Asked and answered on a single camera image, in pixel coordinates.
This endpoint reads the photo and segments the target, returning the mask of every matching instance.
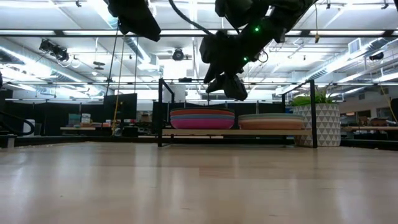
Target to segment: pink plate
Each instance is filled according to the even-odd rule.
[[[175,129],[230,129],[233,119],[177,119],[171,120]]]

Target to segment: wooden platform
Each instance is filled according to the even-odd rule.
[[[202,129],[163,129],[163,134],[174,135],[197,135],[197,136],[220,136],[220,135],[252,135],[252,136],[288,136],[288,135],[312,135],[311,130],[202,130]]]
[[[76,143],[0,153],[2,224],[393,224],[398,153]]]

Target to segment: geometric pattern planter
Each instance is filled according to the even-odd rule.
[[[320,103],[317,108],[317,138],[318,146],[340,146],[340,110],[337,104]],[[312,128],[311,105],[293,107],[293,114],[304,116],[305,129]],[[298,146],[312,146],[312,136],[295,136]]]

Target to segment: wooden shelf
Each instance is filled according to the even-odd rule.
[[[312,135],[311,130],[204,130],[204,129],[163,129],[163,134],[182,136],[220,136],[220,135],[252,135],[252,136],[287,136],[287,135]]]
[[[363,126],[363,127],[342,127],[345,131],[398,131],[398,127],[384,126]]]
[[[86,128],[61,127],[60,129],[62,131],[95,131],[95,128],[89,128],[89,127]]]

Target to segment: ventilation duct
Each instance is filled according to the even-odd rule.
[[[48,82],[92,82],[92,80],[89,78],[86,78],[83,75],[80,75],[67,68],[63,68],[57,63],[52,62],[45,57],[41,57],[39,54],[21,47],[20,45],[17,45],[5,38],[0,38],[0,46],[0,52],[5,52],[8,55],[11,55],[14,62],[20,62],[14,64],[20,65],[22,62],[29,67],[28,61],[35,62],[38,58],[40,58],[40,61],[33,63],[34,65],[38,66],[36,70],[48,70],[48,72],[51,73],[51,76],[54,76],[54,78],[43,78],[42,80],[46,80]],[[106,89],[103,86],[96,86],[96,88],[100,91],[105,91]]]
[[[7,53],[5,50],[0,49],[0,63],[7,64],[18,64],[18,65],[25,65],[25,63],[19,58],[14,57],[12,54]]]
[[[118,28],[118,18],[113,17],[108,11],[108,0],[91,0],[91,5],[95,8],[97,13],[108,23],[113,29]],[[137,40],[133,37],[123,38],[126,45],[128,45],[133,52],[137,52],[138,59],[141,63],[151,64],[151,57],[142,49],[142,47],[137,43]]]
[[[321,76],[334,72],[337,69],[343,68],[344,66],[353,63],[355,59],[359,57],[371,56],[380,51],[383,46],[387,45],[393,40],[395,40],[395,38],[378,38],[376,40],[361,39],[361,50],[359,52],[351,54],[349,50],[345,50],[336,57],[327,60],[319,67],[309,71],[304,78],[301,79],[301,82],[304,82],[305,80],[317,79]]]

